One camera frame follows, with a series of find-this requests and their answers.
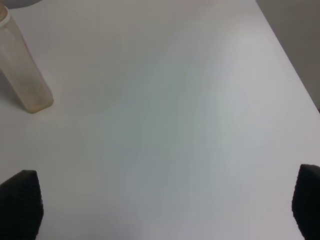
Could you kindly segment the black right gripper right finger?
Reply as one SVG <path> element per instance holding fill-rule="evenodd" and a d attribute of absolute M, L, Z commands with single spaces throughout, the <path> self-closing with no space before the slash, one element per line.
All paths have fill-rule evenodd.
<path fill-rule="evenodd" d="M 291 209 L 306 240 L 320 238 L 320 167 L 302 164 L 292 197 Z"/>

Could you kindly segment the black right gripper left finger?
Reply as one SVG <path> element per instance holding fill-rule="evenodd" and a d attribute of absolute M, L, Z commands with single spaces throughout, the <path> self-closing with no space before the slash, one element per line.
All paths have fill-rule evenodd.
<path fill-rule="evenodd" d="M 44 216 L 37 172 L 22 170 L 0 185 L 0 238 L 35 240 Z"/>

